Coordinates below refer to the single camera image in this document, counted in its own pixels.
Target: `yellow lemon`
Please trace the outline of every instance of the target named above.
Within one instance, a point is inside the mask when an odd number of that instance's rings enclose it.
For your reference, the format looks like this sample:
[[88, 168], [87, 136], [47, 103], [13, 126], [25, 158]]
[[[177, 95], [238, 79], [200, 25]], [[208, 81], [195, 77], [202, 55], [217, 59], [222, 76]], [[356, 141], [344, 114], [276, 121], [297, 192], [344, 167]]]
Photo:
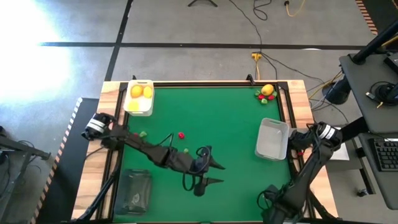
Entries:
[[147, 86], [144, 88], [144, 97], [151, 98], [152, 97], [152, 88]]
[[128, 110], [129, 111], [139, 111], [139, 103], [136, 100], [130, 101]]
[[142, 94], [142, 86], [135, 85], [131, 88], [131, 97], [138, 97]]
[[261, 93], [264, 96], [269, 96], [274, 92], [274, 86], [272, 86], [271, 84], [266, 84], [265, 86], [262, 87], [261, 89]]

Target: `white plastic container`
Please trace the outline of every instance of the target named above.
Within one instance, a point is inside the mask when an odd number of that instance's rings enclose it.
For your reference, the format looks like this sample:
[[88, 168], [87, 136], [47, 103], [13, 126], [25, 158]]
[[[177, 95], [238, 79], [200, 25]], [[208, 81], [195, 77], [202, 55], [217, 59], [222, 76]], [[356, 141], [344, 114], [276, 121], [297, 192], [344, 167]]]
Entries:
[[[152, 89], [152, 97], [146, 98], [144, 94], [138, 97], [131, 96], [131, 88], [140, 85], [142, 89], [149, 86]], [[126, 98], [124, 99], [123, 109], [133, 116], [150, 116], [154, 108], [155, 89], [152, 80], [131, 80], [127, 86]]]
[[286, 158], [289, 125], [285, 122], [264, 118], [257, 137], [256, 156], [279, 161]]

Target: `keyboard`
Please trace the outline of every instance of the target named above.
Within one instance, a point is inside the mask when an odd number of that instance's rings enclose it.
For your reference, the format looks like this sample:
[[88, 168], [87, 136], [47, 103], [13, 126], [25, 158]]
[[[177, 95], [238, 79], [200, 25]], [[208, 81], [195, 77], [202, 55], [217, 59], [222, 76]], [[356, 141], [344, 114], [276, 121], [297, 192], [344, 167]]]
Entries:
[[379, 171], [398, 171], [398, 141], [369, 139]]

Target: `concrete floor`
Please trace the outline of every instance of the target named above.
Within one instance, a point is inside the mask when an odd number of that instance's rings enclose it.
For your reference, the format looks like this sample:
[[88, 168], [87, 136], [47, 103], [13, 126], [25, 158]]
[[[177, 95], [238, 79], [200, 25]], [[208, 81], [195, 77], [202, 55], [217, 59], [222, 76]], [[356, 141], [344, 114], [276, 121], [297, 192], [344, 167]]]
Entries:
[[[215, 0], [218, 8], [198, 1], [134, 0], [123, 42], [184, 42], [258, 44], [252, 25], [228, 1]], [[355, 1], [307, 1], [295, 18], [285, 13], [282, 1], [264, 8], [268, 21], [252, 13], [252, 1], [235, 0], [258, 25], [265, 44], [364, 45], [370, 33]], [[114, 42], [127, 0], [40, 0], [11, 2], [3, 47], [7, 55], [0, 84], [0, 124], [16, 140], [31, 141], [37, 148], [56, 154], [72, 109], [79, 97], [98, 98], [113, 48], [37, 47], [38, 42]], [[292, 2], [292, 9], [299, 1]], [[121, 48], [112, 80], [129, 80], [132, 75], [153, 80], [241, 80], [253, 74], [253, 49], [142, 49]], [[264, 50], [303, 73], [328, 80], [339, 71], [338, 57], [347, 50]], [[280, 79], [304, 79], [307, 89], [319, 84], [279, 64]], [[274, 79], [273, 68], [259, 63], [263, 79]], [[352, 121], [361, 116], [355, 100], [338, 106]], [[319, 121], [344, 124], [332, 107], [314, 112]], [[52, 162], [35, 160], [22, 186], [0, 200], [0, 213], [10, 201], [7, 221], [30, 220]], [[21, 158], [12, 157], [12, 178]], [[0, 167], [0, 177], [6, 167]], [[355, 197], [363, 188], [357, 171], [330, 172], [330, 182], [340, 217], [345, 220], [393, 223], [398, 213], [388, 210], [380, 193]], [[378, 212], [371, 212], [377, 207]]]

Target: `green mat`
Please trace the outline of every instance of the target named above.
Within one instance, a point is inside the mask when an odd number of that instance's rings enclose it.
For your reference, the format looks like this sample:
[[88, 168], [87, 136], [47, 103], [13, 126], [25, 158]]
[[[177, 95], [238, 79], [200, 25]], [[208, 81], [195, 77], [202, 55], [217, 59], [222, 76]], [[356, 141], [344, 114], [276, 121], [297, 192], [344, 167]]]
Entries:
[[[153, 114], [130, 116], [131, 132], [147, 132], [152, 144], [174, 133], [173, 146], [179, 151], [188, 148], [193, 157], [200, 146], [213, 146], [213, 157], [226, 169], [211, 168], [207, 176], [224, 182], [210, 185], [204, 196], [196, 197], [183, 189], [182, 174], [156, 167], [126, 146], [122, 171], [149, 170], [152, 193], [145, 215], [115, 215], [114, 222], [260, 221], [257, 195], [270, 184], [286, 184], [290, 174], [287, 161], [272, 162], [254, 154], [261, 120], [280, 120], [277, 101], [260, 104], [256, 90], [260, 88], [156, 88]], [[185, 134], [184, 140], [178, 132]]]

